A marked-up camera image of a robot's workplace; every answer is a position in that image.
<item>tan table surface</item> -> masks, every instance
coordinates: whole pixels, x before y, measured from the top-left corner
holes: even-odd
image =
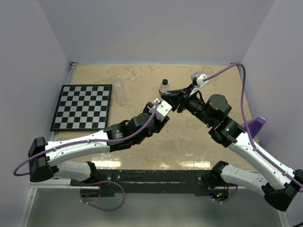
[[[190,76],[203,71],[208,77],[226,66],[196,65],[78,65],[72,84],[112,84],[119,76],[124,82],[127,104],[119,106],[114,94],[110,106],[108,126],[129,120],[142,112],[146,103],[158,98],[163,79],[170,89],[181,89],[191,83]],[[210,80],[200,89],[205,101],[212,94],[224,95],[232,106],[230,117],[242,123],[240,109],[241,79],[233,67]],[[245,113],[251,119],[245,98]],[[188,111],[169,114],[170,121],[159,134],[146,138],[140,145],[113,153],[83,156],[73,161],[93,161],[97,168],[118,169],[211,169],[218,161],[226,161],[242,168],[253,169],[244,159],[215,143],[209,129]],[[60,132],[57,140],[89,135],[92,132]]]

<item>purple object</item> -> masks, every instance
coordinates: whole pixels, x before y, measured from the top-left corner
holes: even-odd
[[[259,133],[265,123],[266,119],[264,117],[256,117],[248,121],[248,127],[250,129],[252,138],[256,137],[256,135]],[[242,124],[242,127],[244,127],[244,130],[247,131],[245,123]]]

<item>bottle cap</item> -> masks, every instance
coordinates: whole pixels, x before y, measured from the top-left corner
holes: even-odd
[[[168,80],[167,79],[164,79],[163,81],[162,81],[162,84],[163,85],[167,85],[169,82],[168,82]]]

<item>white square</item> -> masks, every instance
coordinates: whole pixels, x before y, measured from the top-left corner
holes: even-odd
[[[73,129],[78,129],[80,127],[80,123],[75,122],[74,124],[72,124],[72,128]]]
[[[71,101],[66,101],[65,106],[71,106]]]
[[[70,115],[70,112],[64,112],[63,117],[68,117]]]
[[[67,100],[67,96],[62,96],[60,99],[61,102],[65,102],[66,100]]]
[[[59,106],[58,112],[64,112],[64,106]]]
[[[77,106],[83,106],[83,104],[84,104],[84,101],[78,101],[77,102]]]
[[[109,95],[109,91],[104,91],[104,92],[103,92],[103,95],[104,95],[104,96],[108,96],[108,95]]]
[[[62,121],[62,117],[56,117],[55,123],[60,123]]]
[[[100,128],[100,129],[105,128],[105,122],[99,122],[98,128]]]
[[[77,107],[76,106],[71,106],[71,112],[75,112],[77,111]]]
[[[90,129],[91,127],[92,127],[92,122],[87,122],[86,124],[85,124],[85,128],[86,129]]]
[[[87,117],[81,117],[81,118],[80,118],[80,122],[81,122],[81,123],[85,123],[86,120],[87,120]]]
[[[60,124],[60,129],[66,129],[67,123],[61,123]]]
[[[95,111],[101,111],[101,106],[95,106]]]
[[[99,116],[100,117],[106,117],[106,112],[105,111],[101,111]]]
[[[69,91],[70,90],[70,87],[64,87],[63,88],[63,91]]]
[[[69,117],[67,119],[67,123],[73,123],[75,121],[75,118],[74,117]]]

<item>black square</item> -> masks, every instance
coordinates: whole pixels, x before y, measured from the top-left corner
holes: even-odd
[[[53,125],[53,128],[54,128],[54,129],[59,129],[59,128],[60,128],[60,125],[61,125],[60,123],[55,123],[55,124]]]
[[[57,117],[63,117],[63,112],[58,112]]]
[[[98,124],[99,124],[98,122],[94,122],[91,127],[97,129],[98,128]]]
[[[84,129],[85,128],[85,123],[80,123],[79,128]]]
[[[93,117],[87,117],[86,122],[93,122]]]
[[[68,120],[68,117],[63,117],[61,122],[62,123],[67,123],[67,120]]]
[[[67,129],[72,129],[72,125],[73,125],[73,123],[67,123],[66,128]]]

